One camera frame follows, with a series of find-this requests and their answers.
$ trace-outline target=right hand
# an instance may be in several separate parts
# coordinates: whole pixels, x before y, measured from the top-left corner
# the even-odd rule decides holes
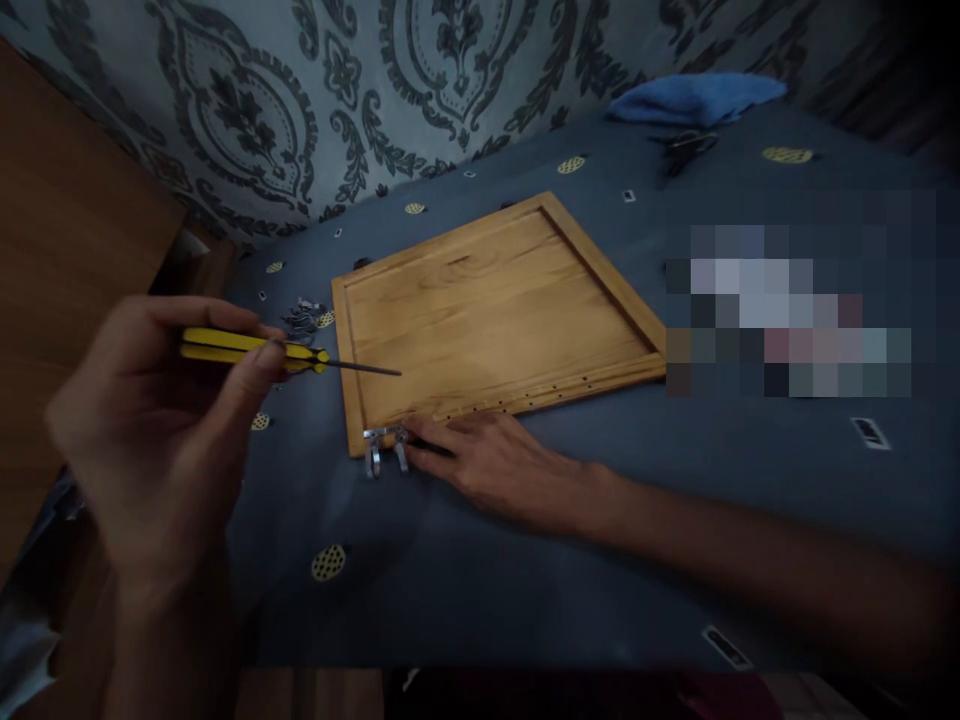
[[[541,445],[505,413],[473,413],[446,425],[411,415],[404,427],[449,450],[445,457],[407,446],[410,462],[456,487],[474,505],[555,535],[583,535],[596,507],[601,466],[571,460]]]

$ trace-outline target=damask pattern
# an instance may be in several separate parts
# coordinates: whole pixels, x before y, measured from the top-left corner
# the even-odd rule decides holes
[[[880,27],[860,0],[0,0],[62,93],[211,232],[258,244],[666,74],[773,75],[835,116],[888,65]]]
[[[157,58],[180,134],[220,178],[309,217],[317,126],[289,67],[255,49],[226,15],[159,0]]]

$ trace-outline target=blue cloth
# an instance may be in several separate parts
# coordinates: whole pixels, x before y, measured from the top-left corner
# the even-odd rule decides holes
[[[686,125],[701,129],[740,119],[751,105],[787,92],[779,80],[746,73],[670,75],[638,85],[612,103],[607,113],[624,122]]]

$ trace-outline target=yellow screwdriver handle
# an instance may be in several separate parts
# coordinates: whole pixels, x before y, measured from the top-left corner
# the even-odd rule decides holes
[[[224,348],[207,347],[205,345],[189,345],[184,343],[180,346],[180,355],[191,360],[212,360],[213,362],[236,364],[243,360],[247,353],[242,350],[226,350]],[[291,358],[283,364],[283,369],[287,372],[300,372],[306,370],[311,365],[305,360],[294,360]]]
[[[197,343],[199,345],[209,345],[213,348],[242,350],[243,352],[255,350],[267,342],[263,338],[238,335],[237,333],[226,332],[225,330],[214,330],[213,328],[186,328],[183,331],[183,341]],[[298,360],[313,359],[313,351],[305,345],[288,342],[286,346],[287,357]]]

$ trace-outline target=metal bracket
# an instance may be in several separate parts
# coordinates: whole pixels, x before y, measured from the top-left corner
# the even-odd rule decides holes
[[[367,439],[367,449],[364,457],[367,464],[367,477],[371,480],[380,477],[380,442],[385,435],[393,435],[397,442],[394,450],[397,453],[397,460],[400,462],[400,472],[404,475],[410,472],[410,466],[407,464],[407,452],[404,448],[404,443],[410,439],[410,436],[403,425],[390,425],[385,428],[364,430],[363,436]]]

